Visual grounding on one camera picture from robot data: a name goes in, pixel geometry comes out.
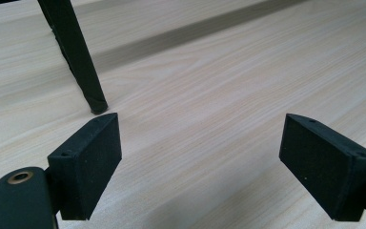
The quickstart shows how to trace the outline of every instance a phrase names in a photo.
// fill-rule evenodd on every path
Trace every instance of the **chair leg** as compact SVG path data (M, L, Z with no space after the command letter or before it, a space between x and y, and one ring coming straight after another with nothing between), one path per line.
M38 0L73 76L98 115L108 109L96 70L70 0Z

